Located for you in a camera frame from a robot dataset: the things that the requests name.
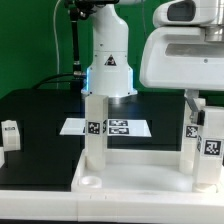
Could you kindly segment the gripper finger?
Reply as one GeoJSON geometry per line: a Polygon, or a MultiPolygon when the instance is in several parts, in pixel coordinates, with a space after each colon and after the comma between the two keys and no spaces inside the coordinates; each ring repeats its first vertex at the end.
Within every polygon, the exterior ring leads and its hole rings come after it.
{"type": "Polygon", "coordinates": [[[205,111],[200,109],[199,106],[196,104],[196,100],[198,99],[199,91],[186,89],[184,93],[185,101],[187,102],[191,114],[190,114],[190,121],[196,125],[204,125],[205,119],[205,111]]]}

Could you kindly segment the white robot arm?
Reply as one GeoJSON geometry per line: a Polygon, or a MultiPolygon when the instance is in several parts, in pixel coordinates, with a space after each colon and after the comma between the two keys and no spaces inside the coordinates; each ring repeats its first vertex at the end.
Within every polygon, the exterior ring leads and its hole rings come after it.
{"type": "MultiPolygon", "coordinates": [[[[128,26],[116,14],[116,3],[93,0],[93,62],[85,90],[122,98],[134,94],[128,71],[128,26]]],[[[150,88],[183,89],[195,124],[205,111],[196,105],[200,90],[224,91],[224,0],[171,0],[153,14],[155,30],[146,40],[140,82],[150,88]]]]}

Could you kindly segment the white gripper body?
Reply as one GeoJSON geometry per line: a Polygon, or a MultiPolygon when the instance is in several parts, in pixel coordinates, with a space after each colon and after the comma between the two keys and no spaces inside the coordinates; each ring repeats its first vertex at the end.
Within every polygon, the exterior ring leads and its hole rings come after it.
{"type": "Polygon", "coordinates": [[[224,0],[171,0],[153,14],[140,82],[150,88],[224,90],[224,0]]]}

